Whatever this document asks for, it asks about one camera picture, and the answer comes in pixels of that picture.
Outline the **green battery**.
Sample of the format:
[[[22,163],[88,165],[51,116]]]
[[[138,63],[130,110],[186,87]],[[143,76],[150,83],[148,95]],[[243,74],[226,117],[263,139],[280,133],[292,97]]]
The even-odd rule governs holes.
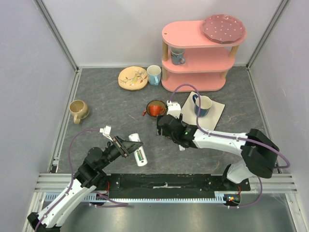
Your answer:
[[[142,162],[143,161],[143,156],[142,156],[142,153],[141,153],[140,150],[137,150],[137,155],[138,155],[139,161]]]

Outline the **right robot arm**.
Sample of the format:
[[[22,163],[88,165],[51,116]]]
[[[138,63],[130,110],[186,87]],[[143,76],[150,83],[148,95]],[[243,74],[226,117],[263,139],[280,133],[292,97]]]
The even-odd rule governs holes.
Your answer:
[[[165,115],[157,117],[157,131],[183,148],[209,148],[240,156],[241,161],[228,165],[221,178],[226,190],[233,190],[254,175],[272,177],[279,148],[260,130],[251,129],[248,133],[213,131]]]

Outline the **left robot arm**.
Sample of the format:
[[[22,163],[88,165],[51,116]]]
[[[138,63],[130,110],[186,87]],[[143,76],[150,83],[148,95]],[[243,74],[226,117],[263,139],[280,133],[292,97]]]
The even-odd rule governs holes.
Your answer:
[[[143,142],[123,140],[115,136],[108,142],[105,150],[91,148],[65,189],[42,211],[28,215],[34,231],[59,232],[67,217],[89,193],[105,187],[107,175],[103,169],[120,156],[126,158],[142,145]]]

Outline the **white remote control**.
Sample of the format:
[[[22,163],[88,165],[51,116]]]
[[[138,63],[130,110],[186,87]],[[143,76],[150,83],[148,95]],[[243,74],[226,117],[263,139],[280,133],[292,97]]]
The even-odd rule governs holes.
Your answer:
[[[140,137],[138,133],[133,133],[128,136],[130,141],[133,142],[140,142]],[[139,167],[145,166],[148,163],[147,157],[145,155],[143,146],[139,147],[137,150],[134,151],[134,157],[136,160],[136,163]]]

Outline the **white battery cover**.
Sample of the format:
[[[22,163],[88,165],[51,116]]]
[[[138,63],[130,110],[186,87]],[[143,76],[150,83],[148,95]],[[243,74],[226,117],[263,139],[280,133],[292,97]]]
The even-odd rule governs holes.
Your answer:
[[[183,146],[179,145],[179,150],[180,151],[185,151],[185,148]]]

